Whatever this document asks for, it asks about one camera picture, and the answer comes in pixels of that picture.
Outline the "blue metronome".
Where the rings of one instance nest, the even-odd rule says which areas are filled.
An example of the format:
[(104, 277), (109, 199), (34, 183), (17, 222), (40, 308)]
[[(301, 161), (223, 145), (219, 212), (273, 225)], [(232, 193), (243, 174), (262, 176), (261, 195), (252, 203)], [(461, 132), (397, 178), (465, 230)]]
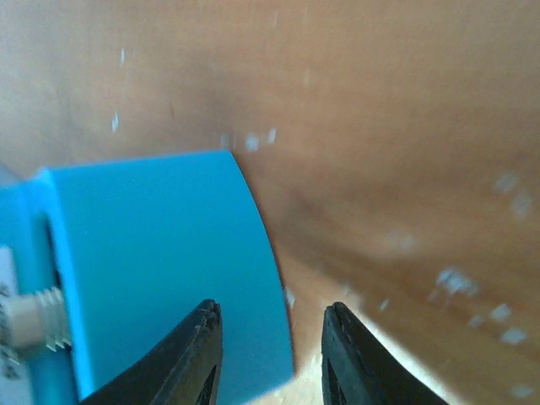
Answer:
[(75, 404), (201, 301), (221, 309), (220, 404), (288, 382), (278, 265), (228, 151), (44, 169), (1, 189), (1, 401)]

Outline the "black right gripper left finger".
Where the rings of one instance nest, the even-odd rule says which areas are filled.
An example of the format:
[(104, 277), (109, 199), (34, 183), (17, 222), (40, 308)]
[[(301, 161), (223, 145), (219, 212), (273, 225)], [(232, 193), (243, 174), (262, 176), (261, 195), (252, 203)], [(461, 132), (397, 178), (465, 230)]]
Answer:
[(136, 364), (81, 403), (215, 404), (222, 363), (220, 305), (203, 300)]

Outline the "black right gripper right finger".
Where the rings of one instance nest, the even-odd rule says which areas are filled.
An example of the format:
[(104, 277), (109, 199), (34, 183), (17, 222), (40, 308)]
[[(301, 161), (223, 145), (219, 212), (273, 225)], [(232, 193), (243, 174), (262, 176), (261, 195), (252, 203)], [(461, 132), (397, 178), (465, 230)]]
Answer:
[(444, 404), (406, 370), (342, 302), (324, 312), (321, 389), (325, 404)]

